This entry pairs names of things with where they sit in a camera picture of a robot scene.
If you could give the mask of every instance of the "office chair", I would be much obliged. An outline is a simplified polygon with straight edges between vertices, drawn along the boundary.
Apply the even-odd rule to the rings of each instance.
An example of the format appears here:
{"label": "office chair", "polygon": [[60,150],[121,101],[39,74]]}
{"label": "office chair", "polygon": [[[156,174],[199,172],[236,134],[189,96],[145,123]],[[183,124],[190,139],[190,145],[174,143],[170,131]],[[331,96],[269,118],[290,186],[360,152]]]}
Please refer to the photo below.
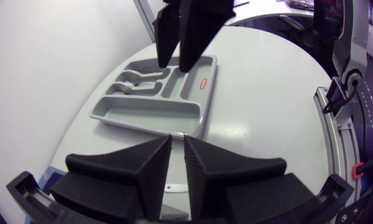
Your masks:
{"label": "office chair", "polygon": [[[327,13],[327,7],[334,7],[337,13]],[[290,29],[279,30],[286,35],[286,39],[292,41],[307,51],[332,78],[335,76],[333,65],[334,41],[341,34],[342,27],[342,4],[336,0],[314,0],[314,16],[312,28],[303,27],[294,19],[280,15],[278,19],[283,21]]]}

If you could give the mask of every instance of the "red label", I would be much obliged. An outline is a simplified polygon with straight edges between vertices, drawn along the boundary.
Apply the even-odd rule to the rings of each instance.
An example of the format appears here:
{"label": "red label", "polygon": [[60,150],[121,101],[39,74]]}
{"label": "red label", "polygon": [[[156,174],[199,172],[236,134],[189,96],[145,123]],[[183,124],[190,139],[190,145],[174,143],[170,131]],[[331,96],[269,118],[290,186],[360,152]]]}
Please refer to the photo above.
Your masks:
{"label": "red label", "polygon": [[206,79],[206,78],[204,78],[204,79],[201,81],[201,83],[200,83],[200,89],[201,89],[201,90],[204,89],[205,84],[207,84],[207,79]]}

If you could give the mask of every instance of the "tray compartment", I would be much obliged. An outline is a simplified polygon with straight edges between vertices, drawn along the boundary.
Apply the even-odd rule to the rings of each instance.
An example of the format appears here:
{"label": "tray compartment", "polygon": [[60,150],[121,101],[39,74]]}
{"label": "tray compartment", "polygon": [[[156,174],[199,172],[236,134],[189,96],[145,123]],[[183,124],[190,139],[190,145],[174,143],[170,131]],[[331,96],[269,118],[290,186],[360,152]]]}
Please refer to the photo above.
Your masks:
{"label": "tray compartment", "polygon": [[166,87],[164,87],[163,92],[161,93],[162,97],[173,98],[179,92],[181,83],[183,82],[185,73],[179,71],[179,68],[176,68],[174,72],[169,77]]}
{"label": "tray compartment", "polygon": [[157,95],[163,84],[160,82],[152,83],[150,86],[141,86],[141,87],[130,87],[125,83],[114,83],[106,91],[106,95],[116,95],[117,92],[123,92],[126,95],[134,96],[155,96]]}
{"label": "tray compartment", "polygon": [[[178,66],[179,58],[173,57],[170,59],[168,66]],[[158,60],[156,58],[140,60],[137,62],[129,63],[124,70],[134,70],[142,74],[159,73],[163,68],[160,68]]]}
{"label": "tray compartment", "polygon": [[107,96],[98,102],[92,117],[136,129],[191,133],[199,124],[200,113],[196,103]]}
{"label": "tray compartment", "polygon": [[167,78],[170,72],[171,72],[170,68],[165,68],[161,73],[144,75],[136,71],[125,70],[124,72],[120,73],[120,75],[116,78],[115,81],[116,82],[131,82],[131,83],[154,82],[157,80],[162,80],[162,79]]}
{"label": "tray compartment", "polygon": [[[201,57],[193,68],[187,74],[185,85],[181,91],[181,98],[190,101],[200,101],[201,97],[205,96],[201,94],[203,91],[209,91],[208,82],[212,82],[212,74],[210,73],[213,58],[211,57]],[[203,89],[200,89],[203,79],[206,79],[206,83]]]}

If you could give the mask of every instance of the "gray plastic cutlery tray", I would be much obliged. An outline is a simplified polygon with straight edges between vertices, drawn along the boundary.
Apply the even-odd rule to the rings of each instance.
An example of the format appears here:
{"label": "gray plastic cutlery tray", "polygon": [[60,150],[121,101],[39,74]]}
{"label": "gray plastic cutlery tray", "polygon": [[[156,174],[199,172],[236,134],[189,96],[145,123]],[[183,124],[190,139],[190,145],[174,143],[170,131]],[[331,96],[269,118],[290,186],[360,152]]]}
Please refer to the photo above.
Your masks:
{"label": "gray plastic cutlery tray", "polygon": [[217,58],[201,56],[187,73],[179,71],[179,57],[166,68],[156,58],[129,63],[106,89],[90,117],[106,124],[155,134],[202,133],[214,84]]}

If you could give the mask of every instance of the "desk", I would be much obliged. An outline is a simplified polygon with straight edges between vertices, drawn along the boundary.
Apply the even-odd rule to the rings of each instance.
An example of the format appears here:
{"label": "desk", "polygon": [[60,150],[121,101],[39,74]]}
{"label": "desk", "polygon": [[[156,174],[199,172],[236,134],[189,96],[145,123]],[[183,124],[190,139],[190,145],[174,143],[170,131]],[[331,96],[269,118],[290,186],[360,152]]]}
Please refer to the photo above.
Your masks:
{"label": "desk", "polygon": [[[328,176],[328,158],[313,96],[330,79],[295,44],[260,30],[223,27],[204,54],[217,56],[217,74],[201,139],[256,158],[282,157],[317,194]],[[51,163],[67,170],[65,157],[104,154],[158,136],[105,125],[88,117],[105,88],[132,60],[156,57],[150,45],[112,71],[91,94],[64,136]],[[186,184],[183,142],[173,139],[167,183]],[[187,193],[164,194],[163,203],[190,212]]]}
{"label": "desk", "polygon": [[234,8],[236,16],[229,19],[225,25],[236,26],[242,22],[251,21],[263,17],[278,15],[313,17],[313,12],[293,9],[285,2],[276,0],[250,0],[250,3]]}

